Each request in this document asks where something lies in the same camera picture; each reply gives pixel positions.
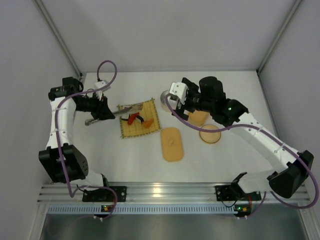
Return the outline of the beige oblong lunch box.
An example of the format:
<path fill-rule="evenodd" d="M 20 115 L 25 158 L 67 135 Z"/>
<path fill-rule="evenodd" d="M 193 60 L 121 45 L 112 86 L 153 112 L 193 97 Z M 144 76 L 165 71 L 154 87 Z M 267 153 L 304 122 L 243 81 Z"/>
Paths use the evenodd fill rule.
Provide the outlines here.
<path fill-rule="evenodd" d="M 197 111 L 188 113 L 188 122 L 195 127 L 202 127 L 209 117 L 208 112 Z"/>

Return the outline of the round metal bowl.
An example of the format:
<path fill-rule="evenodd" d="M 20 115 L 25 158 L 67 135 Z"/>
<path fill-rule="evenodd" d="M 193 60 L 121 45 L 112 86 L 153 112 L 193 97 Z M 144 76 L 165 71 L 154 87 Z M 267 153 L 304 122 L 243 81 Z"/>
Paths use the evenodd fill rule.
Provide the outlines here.
<path fill-rule="evenodd" d="M 161 93 L 160 95 L 160 105 L 161 105 L 161 108 L 165 111 L 165 112 L 170 112 L 170 109 L 168 108 L 168 105 L 166 103 L 166 96 L 167 94 L 169 94 L 170 91 L 169 90 L 165 90 Z"/>

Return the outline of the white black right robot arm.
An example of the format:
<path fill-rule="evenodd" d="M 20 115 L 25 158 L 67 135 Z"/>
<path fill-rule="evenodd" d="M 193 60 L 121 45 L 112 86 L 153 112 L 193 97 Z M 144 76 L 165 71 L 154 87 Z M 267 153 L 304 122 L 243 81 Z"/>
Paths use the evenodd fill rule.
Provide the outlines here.
<path fill-rule="evenodd" d="M 169 97 L 176 102 L 173 112 L 186 123 L 186 111 L 209 113 L 212 119 L 245 140 L 271 165 L 270 170 L 240 173 L 231 189 L 238 198 L 253 192 L 273 192 L 289 199 L 308 178 L 314 156 L 289 147 L 265 129 L 252 113 L 238 100 L 226 97 L 223 84 L 214 76 L 207 76 L 195 84 L 183 78 L 173 82 Z"/>

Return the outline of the red sausage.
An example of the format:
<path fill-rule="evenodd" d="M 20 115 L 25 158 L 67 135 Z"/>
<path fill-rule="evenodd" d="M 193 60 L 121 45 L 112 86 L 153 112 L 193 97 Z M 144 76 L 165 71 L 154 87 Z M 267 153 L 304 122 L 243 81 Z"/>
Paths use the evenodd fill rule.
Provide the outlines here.
<path fill-rule="evenodd" d="M 139 112 L 133 113 L 129 116 L 128 120 L 127 120 L 127 124 L 130 126 L 133 124 L 133 122 L 135 121 L 136 117 L 139 115 Z"/>

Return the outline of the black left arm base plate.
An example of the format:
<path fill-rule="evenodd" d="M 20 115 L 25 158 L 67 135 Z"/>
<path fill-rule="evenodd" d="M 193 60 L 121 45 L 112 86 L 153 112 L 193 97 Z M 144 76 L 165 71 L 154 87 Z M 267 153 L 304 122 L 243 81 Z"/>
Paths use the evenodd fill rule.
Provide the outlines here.
<path fill-rule="evenodd" d="M 111 186 L 110 187 L 117 197 L 117 202 L 126 202 L 127 187 L 126 186 Z M 111 190 L 99 188 L 95 190 L 84 190 L 82 201 L 85 203 L 102 203 L 113 202 L 115 195 Z"/>

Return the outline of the black white rice block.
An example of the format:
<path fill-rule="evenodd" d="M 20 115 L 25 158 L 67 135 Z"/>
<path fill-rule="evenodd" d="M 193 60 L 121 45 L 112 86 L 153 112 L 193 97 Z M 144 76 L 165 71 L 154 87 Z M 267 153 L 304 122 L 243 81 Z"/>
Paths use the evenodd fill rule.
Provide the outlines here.
<path fill-rule="evenodd" d="M 140 116 L 140 115 L 137 115 L 137 116 L 135 117 L 135 120 L 136 120 L 139 124 L 141 124 L 141 125 L 143 125 L 144 122 L 145 122 L 144 118 L 143 118 L 142 116 Z"/>

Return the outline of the metal tongs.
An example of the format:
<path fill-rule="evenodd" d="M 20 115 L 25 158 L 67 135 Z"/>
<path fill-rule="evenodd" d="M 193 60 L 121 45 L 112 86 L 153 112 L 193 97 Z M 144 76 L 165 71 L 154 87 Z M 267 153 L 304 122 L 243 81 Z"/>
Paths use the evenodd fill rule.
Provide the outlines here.
<path fill-rule="evenodd" d="M 140 112 L 142 109 L 143 109 L 143 103 L 136 103 L 133 105 L 129 105 L 127 107 L 123 107 L 120 110 L 108 113 L 106 116 L 98 117 L 97 119 L 95 118 L 87 119 L 85 120 L 84 124 L 86 126 L 90 126 L 101 121 L 113 120 L 117 117 L 122 117 L 122 116 L 128 117 L 129 115 Z"/>

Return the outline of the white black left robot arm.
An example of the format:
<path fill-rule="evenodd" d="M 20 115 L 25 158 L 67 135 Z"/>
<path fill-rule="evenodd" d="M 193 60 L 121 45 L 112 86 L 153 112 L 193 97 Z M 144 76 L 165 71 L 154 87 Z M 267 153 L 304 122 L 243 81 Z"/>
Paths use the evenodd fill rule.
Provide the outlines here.
<path fill-rule="evenodd" d="M 108 187 L 107 178 L 102 173 L 89 169 L 86 157 L 74 145 L 74 118 L 76 112 L 90 113 L 89 123 L 114 119 L 108 107 L 108 99 L 103 92 L 110 83 L 99 79 L 93 89 L 84 91 L 83 84 L 65 77 L 62 85 L 53 87 L 48 93 L 51 107 L 51 127 L 49 139 L 38 159 L 53 183 L 80 184 L 90 192 L 100 187 Z"/>

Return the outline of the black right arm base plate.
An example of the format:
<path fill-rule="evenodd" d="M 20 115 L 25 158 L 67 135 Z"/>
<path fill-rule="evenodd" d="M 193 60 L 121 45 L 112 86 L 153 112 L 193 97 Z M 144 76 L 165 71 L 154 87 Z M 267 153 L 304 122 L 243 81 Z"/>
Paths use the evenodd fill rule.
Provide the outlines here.
<path fill-rule="evenodd" d="M 218 202 L 237 201 L 240 199 L 239 192 L 231 185 L 216 185 L 214 188 Z"/>

